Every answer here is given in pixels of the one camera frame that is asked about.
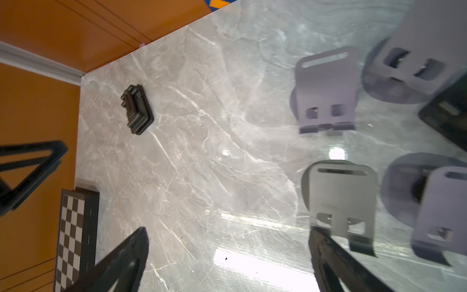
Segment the purple-grey phone stand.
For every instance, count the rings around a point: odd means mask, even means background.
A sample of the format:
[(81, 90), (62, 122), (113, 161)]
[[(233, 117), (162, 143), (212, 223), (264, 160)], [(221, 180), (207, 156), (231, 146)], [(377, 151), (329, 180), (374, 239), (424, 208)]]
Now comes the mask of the purple-grey phone stand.
[(301, 58), (294, 70), (299, 133), (354, 130), (359, 85), (358, 50), (346, 46)]
[(466, 65), (466, 1), (415, 1), (399, 28), (369, 54), (362, 85), (384, 102), (420, 103)]
[(417, 257), (448, 265), (445, 251), (467, 253), (467, 164), (432, 153), (394, 160), (380, 187), (381, 200), (398, 221), (413, 229)]

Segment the dark grey round phone stand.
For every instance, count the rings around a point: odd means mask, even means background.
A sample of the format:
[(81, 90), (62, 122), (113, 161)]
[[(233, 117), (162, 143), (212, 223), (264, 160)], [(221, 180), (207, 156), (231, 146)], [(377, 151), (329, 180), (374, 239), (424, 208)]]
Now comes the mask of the dark grey round phone stand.
[(377, 175), (373, 169), (345, 160), (319, 161), (305, 170), (302, 195), (311, 228), (346, 238), (353, 252), (375, 256)]

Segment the black phone stand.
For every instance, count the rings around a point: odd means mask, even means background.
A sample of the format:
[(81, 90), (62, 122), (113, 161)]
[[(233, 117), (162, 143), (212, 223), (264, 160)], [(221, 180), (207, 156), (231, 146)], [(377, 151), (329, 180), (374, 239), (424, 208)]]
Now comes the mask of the black phone stand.
[(467, 76), (436, 95), (418, 117), (443, 137), (467, 150)]
[(127, 126), (134, 135), (141, 135), (154, 122), (154, 114), (142, 85), (130, 85), (121, 96), (126, 109)]

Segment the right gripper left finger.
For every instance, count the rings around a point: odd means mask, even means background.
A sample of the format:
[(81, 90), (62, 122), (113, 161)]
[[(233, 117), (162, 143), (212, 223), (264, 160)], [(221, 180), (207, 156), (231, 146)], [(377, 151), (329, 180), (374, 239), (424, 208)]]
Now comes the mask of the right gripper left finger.
[(67, 292), (136, 292), (149, 252), (145, 227), (139, 227)]

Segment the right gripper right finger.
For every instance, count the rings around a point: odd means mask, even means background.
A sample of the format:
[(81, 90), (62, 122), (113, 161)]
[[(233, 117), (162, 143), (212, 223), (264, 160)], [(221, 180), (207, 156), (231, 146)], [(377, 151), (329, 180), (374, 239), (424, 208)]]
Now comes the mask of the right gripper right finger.
[(308, 240), (314, 275), (322, 292), (391, 292), (392, 289), (336, 243), (325, 229), (313, 226)]

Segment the left aluminium corner post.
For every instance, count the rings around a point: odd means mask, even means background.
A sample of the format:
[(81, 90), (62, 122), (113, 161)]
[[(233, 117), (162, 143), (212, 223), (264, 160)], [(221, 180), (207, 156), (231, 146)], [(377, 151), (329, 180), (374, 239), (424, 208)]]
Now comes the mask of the left aluminium corner post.
[(1, 64), (46, 76), (72, 85), (81, 85), (85, 75), (72, 67), (31, 53), (8, 43), (1, 42)]

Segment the black white checkerboard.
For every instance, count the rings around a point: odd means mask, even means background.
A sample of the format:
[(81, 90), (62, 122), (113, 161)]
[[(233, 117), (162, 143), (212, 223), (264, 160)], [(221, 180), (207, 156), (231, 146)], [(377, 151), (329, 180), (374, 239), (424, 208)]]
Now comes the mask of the black white checkerboard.
[(100, 193), (61, 192), (53, 291), (63, 292), (95, 266)]

